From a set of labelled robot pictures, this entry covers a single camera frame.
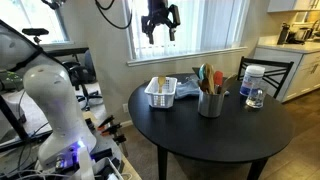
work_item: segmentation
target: white container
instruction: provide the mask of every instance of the white container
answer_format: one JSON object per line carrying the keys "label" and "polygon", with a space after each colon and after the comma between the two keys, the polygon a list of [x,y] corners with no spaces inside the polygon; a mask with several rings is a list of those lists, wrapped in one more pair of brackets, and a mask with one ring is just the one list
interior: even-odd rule
{"label": "white container", "polygon": [[248,66],[243,77],[240,94],[248,96],[252,83],[257,83],[262,80],[265,69],[266,68],[257,65]]}
{"label": "white container", "polygon": [[148,96],[149,105],[155,108],[170,108],[173,105],[176,85],[177,78],[166,77],[166,82],[162,86],[162,93],[158,93],[158,77],[153,77],[144,90],[144,93]]}

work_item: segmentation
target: chair back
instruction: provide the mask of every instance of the chair back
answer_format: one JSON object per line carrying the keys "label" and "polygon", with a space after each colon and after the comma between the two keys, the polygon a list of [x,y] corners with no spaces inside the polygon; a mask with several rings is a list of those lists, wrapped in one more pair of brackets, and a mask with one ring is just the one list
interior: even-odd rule
{"label": "chair back", "polygon": [[262,67],[265,67],[265,73],[263,75],[263,80],[273,87],[269,88],[268,93],[273,93],[273,98],[277,98],[287,76],[292,68],[294,62],[285,63],[285,62],[274,62],[258,59],[249,59],[242,56],[239,71],[238,71],[238,80],[243,80],[245,70],[249,65],[256,64]]}

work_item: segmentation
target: lid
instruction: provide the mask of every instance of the lid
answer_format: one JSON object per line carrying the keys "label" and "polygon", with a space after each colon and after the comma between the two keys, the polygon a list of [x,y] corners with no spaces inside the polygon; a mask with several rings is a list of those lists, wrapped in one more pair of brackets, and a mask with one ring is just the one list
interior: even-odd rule
{"label": "lid", "polygon": [[264,68],[264,67],[257,66],[257,65],[250,65],[247,67],[246,73],[262,76],[264,74],[265,70],[266,70],[266,68]]}

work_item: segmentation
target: kitchen counter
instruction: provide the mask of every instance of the kitchen counter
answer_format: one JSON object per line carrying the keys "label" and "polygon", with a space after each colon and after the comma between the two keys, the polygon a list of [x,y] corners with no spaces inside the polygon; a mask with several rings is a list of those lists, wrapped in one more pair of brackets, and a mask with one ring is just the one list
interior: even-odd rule
{"label": "kitchen counter", "polygon": [[296,52],[296,53],[302,53],[302,54],[320,52],[320,43],[315,43],[315,42],[306,42],[304,45],[301,45],[301,44],[276,45],[276,44],[259,43],[257,47],[265,48],[265,49],[288,51],[288,52]]}

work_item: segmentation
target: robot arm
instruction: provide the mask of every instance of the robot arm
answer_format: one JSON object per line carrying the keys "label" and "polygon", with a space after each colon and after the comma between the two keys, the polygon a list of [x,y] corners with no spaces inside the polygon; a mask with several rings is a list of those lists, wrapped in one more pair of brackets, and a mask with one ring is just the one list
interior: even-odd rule
{"label": "robot arm", "polygon": [[[142,32],[149,37],[149,43],[153,44],[153,30],[157,25],[166,24],[169,27],[170,41],[174,41],[175,28],[180,25],[178,6],[172,4],[168,8],[168,0],[148,0],[148,16],[141,17]],[[168,18],[172,13],[173,22]]]}

